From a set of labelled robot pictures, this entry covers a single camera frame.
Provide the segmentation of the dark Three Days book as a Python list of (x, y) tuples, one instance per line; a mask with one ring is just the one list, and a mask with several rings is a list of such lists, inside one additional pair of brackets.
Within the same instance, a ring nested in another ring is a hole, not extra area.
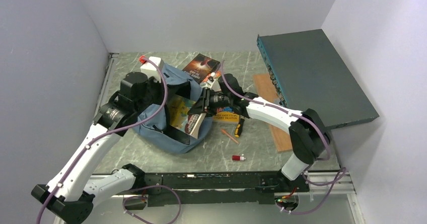
[(216, 72), (219, 65), (218, 60), (199, 53), (182, 71), (200, 84), (207, 76)]

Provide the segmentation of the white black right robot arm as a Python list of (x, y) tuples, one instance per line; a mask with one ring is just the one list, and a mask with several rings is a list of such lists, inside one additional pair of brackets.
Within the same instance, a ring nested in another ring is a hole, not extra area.
[(230, 73), (222, 75), (208, 88), (203, 88), (188, 113), (214, 116), (219, 108), (230, 107), (245, 118), (256, 119), (285, 131), (291, 139), (293, 154), (280, 170), (277, 184), (290, 191), (297, 178), (307, 171), (321, 155), (330, 158), (330, 137), (318, 113), (313, 109), (292, 110), (274, 104), (251, 92), (244, 92)]

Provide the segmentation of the blue student backpack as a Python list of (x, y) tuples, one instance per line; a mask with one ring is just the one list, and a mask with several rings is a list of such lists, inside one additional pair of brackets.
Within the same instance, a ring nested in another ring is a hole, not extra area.
[[(162, 73), (168, 85), (168, 102), (175, 95), (190, 100), (199, 99), (202, 87), (190, 75), (167, 63), (163, 65)], [(132, 129), (138, 135), (148, 140), (148, 142), (164, 151), (184, 154), (203, 141), (211, 129), (212, 119), (207, 117), (203, 120), (198, 138), (194, 138), (176, 129), (170, 125), (171, 117), (168, 104), (165, 104), (163, 108), (160, 107), (164, 98), (163, 85), (160, 86), (160, 90), (160, 95), (137, 117), (137, 121), (140, 122), (154, 115), (157, 110), (159, 110), (159, 113), (145, 123), (135, 126)]]

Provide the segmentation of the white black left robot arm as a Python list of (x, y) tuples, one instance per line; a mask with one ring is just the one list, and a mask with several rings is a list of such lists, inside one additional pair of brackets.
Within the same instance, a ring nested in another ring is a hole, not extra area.
[(119, 90), (100, 107), (87, 136), (66, 165), (47, 184), (33, 188), (32, 196), (42, 204), (36, 222), (40, 223), (44, 211), (50, 210), (66, 223), (82, 223), (97, 204), (111, 196), (122, 191), (140, 193), (146, 186), (145, 173), (133, 164), (96, 182), (91, 182), (90, 177), (125, 133), (142, 124), (139, 115), (160, 100), (158, 108), (148, 116), (154, 118), (165, 107), (167, 97), (163, 73), (128, 73)]

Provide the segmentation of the yellow teal picture book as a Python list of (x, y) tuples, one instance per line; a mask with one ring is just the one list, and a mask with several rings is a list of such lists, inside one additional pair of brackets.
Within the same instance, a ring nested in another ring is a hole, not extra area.
[(190, 114), (189, 111), (195, 103), (196, 102), (191, 99), (174, 95), (168, 102), (168, 110), (170, 125), (197, 139), (206, 114)]

